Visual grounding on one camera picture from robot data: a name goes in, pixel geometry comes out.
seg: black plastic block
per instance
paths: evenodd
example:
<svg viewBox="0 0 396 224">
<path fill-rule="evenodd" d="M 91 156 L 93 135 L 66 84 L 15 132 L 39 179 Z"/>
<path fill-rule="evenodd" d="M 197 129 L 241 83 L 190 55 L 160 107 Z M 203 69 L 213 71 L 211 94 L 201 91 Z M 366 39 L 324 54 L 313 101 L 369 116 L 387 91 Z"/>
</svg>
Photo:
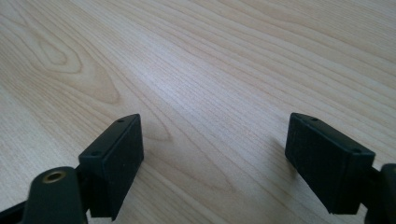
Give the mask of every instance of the black plastic block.
<svg viewBox="0 0 396 224">
<path fill-rule="evenodd" d="M 117 217 L 143 158 L 138 114 L 116 120 L 78 156 L 79 168 L 92 185 L 84 202 L 92 217 Z"/>
<path fill-rule="evenodd" d="M 357 213 L 373 151 L 319 119 L 292 113 L 285 154 L 329 213 Z"/>
</svg>

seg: table surface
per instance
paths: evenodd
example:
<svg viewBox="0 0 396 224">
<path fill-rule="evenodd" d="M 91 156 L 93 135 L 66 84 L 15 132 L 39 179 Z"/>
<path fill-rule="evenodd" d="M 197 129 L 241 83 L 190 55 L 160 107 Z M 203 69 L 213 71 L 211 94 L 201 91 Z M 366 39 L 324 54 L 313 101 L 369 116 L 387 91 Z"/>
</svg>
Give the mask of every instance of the table surface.
<svg viewBox="0 0 396 224">
<path fill-rule="evenodd" d="M 115 119 L 145 160 L 115 223 L 362 223 L 284 156 L 291 112 L 396 161 L 394 0 L 0 1 L 0 210 Z M 91 223 L 109 223 L 108 218 Z"/>
</svg>

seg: screw hole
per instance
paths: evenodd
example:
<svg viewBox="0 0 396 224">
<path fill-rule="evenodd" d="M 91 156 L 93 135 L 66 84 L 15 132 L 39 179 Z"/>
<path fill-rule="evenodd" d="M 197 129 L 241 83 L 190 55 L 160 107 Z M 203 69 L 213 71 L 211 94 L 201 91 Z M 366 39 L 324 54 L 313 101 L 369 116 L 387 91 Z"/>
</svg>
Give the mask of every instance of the screw hole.
<svg viewBox="0 0 396 224">
<path fill-rule="evenodd" d="M 45 184 L 55 183 L 55 182 L 63 179 L 65 176 L 66 176 L 65 171 L 54 171 L 54 172 L 51 172 L 51 173 L 47 174 L 46 176 L 44 176 L 43 183 L 45 183 Z"/>
<path fill-rule="evenodd" d="M 353 149 L 352 149 L 352 152 L 353 152 L 353 153 L 361 153 L 361 150 L 358 149 L 358 148 L 353 148 Z"/>
<path fill-rule="evenodd" d="M 93 152 L 91 152 L 91 155 L 92 155 L 92 156 L 98 156 L 98 155 L 100 155 L 100 154 L 101 154 L 100 151 L 93 151 Z"/>
</svg>

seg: clamp jaw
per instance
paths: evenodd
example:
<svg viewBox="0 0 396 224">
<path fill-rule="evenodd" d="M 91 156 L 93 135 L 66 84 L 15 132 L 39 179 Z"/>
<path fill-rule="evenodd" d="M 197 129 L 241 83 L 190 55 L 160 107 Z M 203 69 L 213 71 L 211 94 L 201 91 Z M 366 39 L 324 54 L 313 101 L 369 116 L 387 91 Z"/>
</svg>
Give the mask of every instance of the clamp jaw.
<svg viewBox="0 0 396 224">
<path fill-rule="evenodd" d="M 396 223 L 396 164 L 372 167 L 375 153 L 307 115 L 290 115 L 286 158 L 332 214 L 356 214 L 366 223 Z"/>
<path fill-rule="evenodd" d="M 38 175 L 26 202 L 0 213 L 0 223 L 88 223 L 116 219 L 144 158 L 138 114 L 112 123 L 79 156 L 79 166 Z"/>
</svg>

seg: wood grain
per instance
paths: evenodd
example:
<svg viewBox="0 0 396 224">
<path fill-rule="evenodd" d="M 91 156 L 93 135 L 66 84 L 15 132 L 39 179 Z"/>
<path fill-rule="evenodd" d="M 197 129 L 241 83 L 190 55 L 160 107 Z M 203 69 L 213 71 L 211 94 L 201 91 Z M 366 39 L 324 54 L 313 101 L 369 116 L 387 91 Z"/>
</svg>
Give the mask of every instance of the wood grain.
<svg viewBox="0 0 396 224">
<path fill-rule="evenodd" d="M 362 223 L 284 157 L 291 112 L 396 161 L 392 0 L 0 1 L 0 210 L 142 116 L 115 223 Z M 92 219 L 91 223 L 109 223 Z"/>
</svg>

